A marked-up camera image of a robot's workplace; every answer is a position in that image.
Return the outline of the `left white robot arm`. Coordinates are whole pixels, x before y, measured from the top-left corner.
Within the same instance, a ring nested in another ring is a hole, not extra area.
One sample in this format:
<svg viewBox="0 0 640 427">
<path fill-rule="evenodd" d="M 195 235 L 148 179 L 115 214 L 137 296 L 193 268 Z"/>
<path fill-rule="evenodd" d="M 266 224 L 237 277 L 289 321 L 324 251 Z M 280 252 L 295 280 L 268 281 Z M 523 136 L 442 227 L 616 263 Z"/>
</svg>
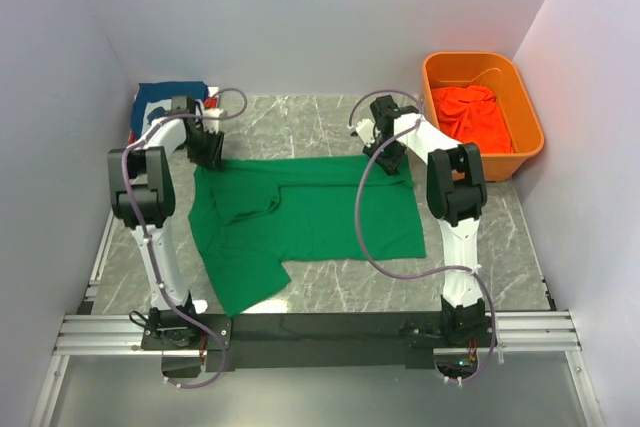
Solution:
<svg viewBox="0 0 640 427">
<path fill-rule="evenodd" d="M 136 241 L 150 285 L 144 332 L 161 340 L 191 343 L 216 337 L 198 317 L 179 269 L 171 226 L 176 194 L 168 160 L 183 147 L 193 164 L 221 169 L 223 117 L 190 96 L 175 96 L 168 113 L 153 120 L 138 141 L 107 155 L 111 208 Z"/>
</svg>

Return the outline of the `green t shirt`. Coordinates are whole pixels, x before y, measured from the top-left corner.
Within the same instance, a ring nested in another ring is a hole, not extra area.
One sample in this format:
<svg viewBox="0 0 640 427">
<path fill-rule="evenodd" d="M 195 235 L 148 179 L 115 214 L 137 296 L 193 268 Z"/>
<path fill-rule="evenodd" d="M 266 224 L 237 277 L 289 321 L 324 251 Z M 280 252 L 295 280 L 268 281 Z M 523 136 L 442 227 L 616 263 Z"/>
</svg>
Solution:
<svg viewBox="0 0 640 427">
<path fill-rule="evenodd" d="M 290 282 L 286 261 L 423 258 L 409 162 L 397 175 L 364 155 L 227 160 L 194 171 L 189 223 L 223 312 L 234 317 Z"/>
</svg>

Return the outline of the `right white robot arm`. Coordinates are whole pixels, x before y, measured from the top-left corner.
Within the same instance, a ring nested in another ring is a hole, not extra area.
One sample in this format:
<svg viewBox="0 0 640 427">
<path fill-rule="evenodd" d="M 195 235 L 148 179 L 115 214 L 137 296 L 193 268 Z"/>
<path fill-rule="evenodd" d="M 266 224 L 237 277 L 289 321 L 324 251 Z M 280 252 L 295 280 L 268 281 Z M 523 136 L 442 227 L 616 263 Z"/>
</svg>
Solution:
<svg viewBox="0 0 640 427">
<path fill-rule="evenodd" d="M 423 333 L 464 345 L 491 327 L 478 280 L 478 231 L 487 202 L 479 147 L 448 137 L 416 107 L 400 107 L 390 95 L 376 98 L 370 111 L 372 117 L 355 127 L 369 164 L 395 175 L 411 151 L 427 169 L 426 200 L 442 237 L 445 280 L 438 323 Z"/>
</svg>

